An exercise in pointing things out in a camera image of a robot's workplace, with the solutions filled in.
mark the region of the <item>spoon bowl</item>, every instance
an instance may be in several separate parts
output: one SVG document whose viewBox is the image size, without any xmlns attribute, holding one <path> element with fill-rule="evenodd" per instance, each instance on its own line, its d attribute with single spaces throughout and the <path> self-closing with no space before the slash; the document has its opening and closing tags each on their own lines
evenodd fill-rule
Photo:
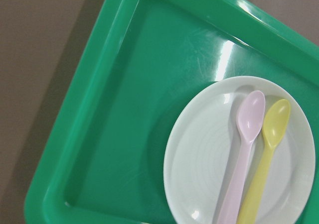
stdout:
<svg viewBox="0 0 319 224">
<path fill-rule="evenodd" d="M 253 91 L 241 104 L 236 123 L 242 139 L 253 142 L 260 132 L 265 113 L 265 96 L 261 91 Z"/>
<path fill-rule="evenodd" d="M 262 133 L 265 145 L 272 149 L 278 146 L 285 135 L 290 109 L 290 103 L 282 99 L 274 103 L 265 116 Z"/>
</svg>

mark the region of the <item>tray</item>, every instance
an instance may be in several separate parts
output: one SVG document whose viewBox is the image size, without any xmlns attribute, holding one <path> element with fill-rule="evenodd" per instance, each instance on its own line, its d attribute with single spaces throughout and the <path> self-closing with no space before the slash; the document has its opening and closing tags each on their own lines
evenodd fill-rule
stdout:
<svg viewBox="0 0 319 224">
<path fill-rule="evenodd" d="M 213 82 L 262 77 L 300 104 L 318 149 L 318 74 L 319 48 L 246 0 L 106 0 L 28 191 L 27 223 L 174 223 L 163 158 L 185 105 Z M 316 172 L 298 224 L 318 219 L 318 187 Z"/>
</svg>

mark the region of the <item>plastic spoon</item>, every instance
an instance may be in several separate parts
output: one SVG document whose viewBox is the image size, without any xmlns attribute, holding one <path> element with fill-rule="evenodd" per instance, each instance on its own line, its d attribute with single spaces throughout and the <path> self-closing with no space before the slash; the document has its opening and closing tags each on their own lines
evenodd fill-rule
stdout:
<svg viewBox="0 0 319 224">
<path fill-rule="evenodd" d="M 218 224 L 236 223 L 251 147 L 260 132 L 264 114 L 265 96 L 261 91 L 251 92 L 238 109 L 236 124 L 241 137 L 241 147 L 217 219 Z"/>
<path fill-rule="evenodd" d="M 283 99 L 274 103 L 266 113 L 262 128 L 264 152 L 240 209 L 237 224 L 255 223 L 270 163 L 276 147 L 285 135 L 290 109 L 289 102 Z"/>
</svg>

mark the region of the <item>table surface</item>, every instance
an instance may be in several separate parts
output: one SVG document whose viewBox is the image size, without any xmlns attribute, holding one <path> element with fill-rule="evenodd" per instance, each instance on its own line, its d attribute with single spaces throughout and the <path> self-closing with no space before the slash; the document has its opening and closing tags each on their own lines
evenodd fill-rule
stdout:
<svg viewBox="0 0 319 224">
<path fill-rule="evenodd" d="M 0 0 L 0 223 L 23 202 L 104 0 Z M 319 45 L 319 0 L 249 0 Z"/>
</svg>

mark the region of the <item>spoon handle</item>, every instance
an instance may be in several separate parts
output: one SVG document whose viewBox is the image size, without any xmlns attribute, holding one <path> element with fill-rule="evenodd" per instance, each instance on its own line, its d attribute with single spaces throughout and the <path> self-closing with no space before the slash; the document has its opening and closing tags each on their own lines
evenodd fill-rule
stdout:
<svg viewBox="0 0 319 224">
<path fill-rule="evenodd" d="M 242 141 L 237 163 L 221 206 L 217 224 L 235 224 L 243 193 L 252 143 Z"/>
<path fill-rule="evenodd" d="M 255 176 L 249 186 L 248 192 L 241 206 L 237 224 L 255 223 L 273 154 L 273 150 L 265 145 L 265 149 Z"/>
</svg>

